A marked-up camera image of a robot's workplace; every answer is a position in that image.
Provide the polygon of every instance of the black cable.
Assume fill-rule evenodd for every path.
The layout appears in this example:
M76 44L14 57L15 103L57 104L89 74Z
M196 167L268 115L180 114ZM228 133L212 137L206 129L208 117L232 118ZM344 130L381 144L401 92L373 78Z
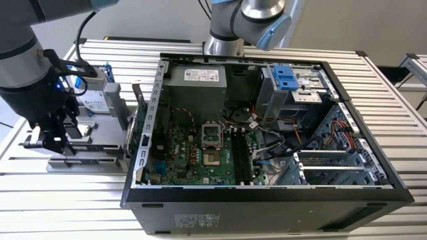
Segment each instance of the black cable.
M420 103L417 104L417 106L416 106L416 108L414 108L416 111L420 110L422 104L424 104L424 101L420 101Z
M208 12L212 14L212 11L210 11L210 8L209 8L208 0L204 0L204 2L205 2L206 10L208 10Z
M320 136L312 136L301 145L298 145L290 151L282 150L278 154L274 154L270 157L262 159L262 161L268 161L268 160L270 160L273 158L284 158L284 157L292 156L292 154L296 153L298 150L304 149L308 146L308 144L312 143L313 140L317 140L320 142L318 138L321 138L321 137Z
M413 74L410 74L410 76L408 76L406 79L404 79L400 83L400 85L394 88L394 89L398 89L401 87L401 85L413 77Z
M10 129L13 128L13 126L10 126L9 124L5 124L3 122L0 121L0 125L9 127Z
M88 91L88 81L85 80L85 78L82 77L82 76L77 76L80 79L81 79L81 81L84 82L84 90L82 90L82 92L80 92L80 93L74 93L74 89L69 86L69 91L65 91L65 94L68 95L68 96L70 96L70 97L80 97L80 96L82 96L85 93L86 93L86 91Z
M77 30L77 35L74 37L74 54L76 54L76 57L77 57L77 62L81 62L84 61L81 56L80 56L80 48L78 48L78 42L80 42L80 36L81 36L81 32L82 32L82 29L85 28L89 20L93 18L93 16L96 15L97 11L93 11L88 16L86 18L82 20L81 24L80 24L80 27L78 27L78 30Z
M206 18L210 20L210 16L209 16L209 14L208 14L208 12L206 12L206 10L205 10L205 7L202 6L200 0L197 0L197 2L198 2L198 4L200 4L200 7L201 7L201 9L202 9L202 11L204 11L204 14L205 14Z

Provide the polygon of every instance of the aluminum extrusion table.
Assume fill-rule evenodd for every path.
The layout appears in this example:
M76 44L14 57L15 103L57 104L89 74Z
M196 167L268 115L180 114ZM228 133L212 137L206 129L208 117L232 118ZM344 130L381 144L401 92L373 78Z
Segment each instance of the aluminum extrusion table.
M202 52L200 44L113 40L88 40L80 51L90 64L109 62L128 105L136 105L132 82L140 83L149 99L160 53ZM245 56L329 63L414 202L348 234L182 238L427 239L427 123L369 58L353 51L282 48L262 52L253 47L245 47ZM73 47L65 58L74 58ZM18 146L26 130L26 121L19 119L0 146L0 238L150 238L132 212L118 206L125 175L46 173L48 156Z

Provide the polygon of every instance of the gray plastic part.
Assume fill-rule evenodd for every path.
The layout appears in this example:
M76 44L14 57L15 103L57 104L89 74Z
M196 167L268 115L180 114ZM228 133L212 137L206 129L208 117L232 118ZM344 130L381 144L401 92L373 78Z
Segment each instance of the gray plastic part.
M104 152L77 152L74 156L64 157L54 154L46 162L48 172L78 172L78 173L122 173L124 167L114 156Z
M128 108L125 102L120 98L120 84L118 83L106 83L104 88L104 94L108 97L108 105L112 106L109 108L109 113L113 117L117 118L121 130L125 131L128 129Z
M85 108L85 106L78 106L78 112L78 117L89 117L88 109Z

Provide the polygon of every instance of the white label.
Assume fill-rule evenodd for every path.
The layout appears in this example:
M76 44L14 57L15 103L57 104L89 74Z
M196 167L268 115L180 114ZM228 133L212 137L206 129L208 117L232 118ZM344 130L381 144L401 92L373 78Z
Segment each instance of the white label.
M186 69L184 73L185 81L218 82L220 71L206 69Z
M298 80L297 80L297 83L298 83L300 86L301 86L301 85L309 85L309 81L305 80L305 79L298 79Z
M253 129L258 126L258 123L254 121L248 126L250 127L250 129Z
M80 97L82 105L96 114L109 113L105 97L101 91L86 90Z
M220 214L173 214L176 227L186 228L217 228L220 224Z

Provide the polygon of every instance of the wire bundle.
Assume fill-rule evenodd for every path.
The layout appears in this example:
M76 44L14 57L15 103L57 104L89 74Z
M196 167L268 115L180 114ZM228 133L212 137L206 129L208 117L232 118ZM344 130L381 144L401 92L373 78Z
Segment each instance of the wire bundle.
M189 118L190 118L192 131L196 132L196 124L194 124L194 118L193 118L192 113L185 108L174 108L174 109L172 109L172 113L174 111L182 111L182 112L188 113Z
M258 118L260 120L264 120L264 116L258 116L254 112L254 105L252 105L252 113L256 115L256 118ZM282 117L277 117L278 120L282 121L292 121L293 122L293 131L294 131L294 136L297 138L297 142L298 144L301 144L301 138L300 138L300 134L298 134L298 129L297 129L297 123L296 123L296 118L282 118Z
M328 145L328 144L330 143L332 139L333 139L333 135L334 135L334 125L336 125L336 124L338 125L340 128L348 128L348 124L346 124L344 121L340 121L340 120L332 121L332 124L330 124L330 134L329 134L329 136L328 136L328 138L326 138L326 140L325 140L324 145ZM350 149L356 149L356 144L354 144L354 141L353 141L349 133L348 133L348 132L342 132L342 134L344 134L344 137L345 137L345 139L346 139L349 148L350 148Z

